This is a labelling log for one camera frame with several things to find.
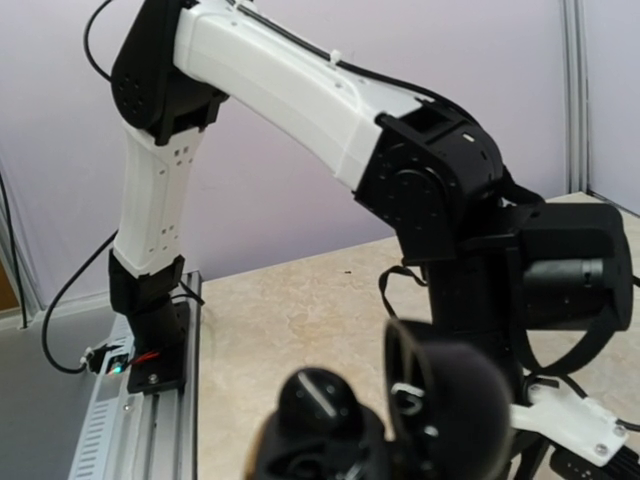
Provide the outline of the black earbud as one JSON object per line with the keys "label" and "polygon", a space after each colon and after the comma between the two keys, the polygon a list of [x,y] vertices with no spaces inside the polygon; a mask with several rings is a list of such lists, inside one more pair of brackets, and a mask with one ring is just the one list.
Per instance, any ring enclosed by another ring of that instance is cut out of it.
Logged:
{"label": "black earbud", "polygon": [[350,438],[364,429],[361,407],[349,384],[316,367],[300,369],[286,380],[277,417],[279,427],[288,433]]}

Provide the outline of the black earbud charging case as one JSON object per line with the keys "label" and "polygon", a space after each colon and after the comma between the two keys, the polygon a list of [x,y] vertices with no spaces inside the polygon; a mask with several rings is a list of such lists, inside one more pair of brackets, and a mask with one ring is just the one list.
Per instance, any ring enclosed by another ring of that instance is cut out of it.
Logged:
{"label": "black earbud charging case", "polygon": [[382,420],[359,401],[356,437],[288,433],[277,409],[247,458],[247,479],[502,479],[514,431],[504,375],[478,348],[417,321],[387,322]]}

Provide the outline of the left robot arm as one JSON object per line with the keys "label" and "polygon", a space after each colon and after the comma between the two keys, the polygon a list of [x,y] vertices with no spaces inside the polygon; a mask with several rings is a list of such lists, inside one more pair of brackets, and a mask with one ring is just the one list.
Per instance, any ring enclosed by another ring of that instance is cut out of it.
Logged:
{"label": "left robot arm", "polygon": [[632,262],[615,207],[545,201],[514,182],[463,108],[324,53],[248,2],[144,2],[110,86],[128,146],[110,296],[143,352],[184,338],[171,301],[182,205],[205,130],[231,98],[394,230],[401,272],[428,288],[432,319],[393,319],[392,339],[470,344],[519,390],[584,368],[630,326]]}

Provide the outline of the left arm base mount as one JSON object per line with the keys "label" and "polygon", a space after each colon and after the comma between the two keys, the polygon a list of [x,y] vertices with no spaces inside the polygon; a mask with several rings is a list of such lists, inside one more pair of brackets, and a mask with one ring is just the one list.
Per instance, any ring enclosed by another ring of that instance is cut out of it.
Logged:
{"label": "left arm base mount", "polygon": [[129,366],[128,392],[151,395],[182,391],[187,379],[189,303],[167,301],[155,310],[126,319],[135,352]]}

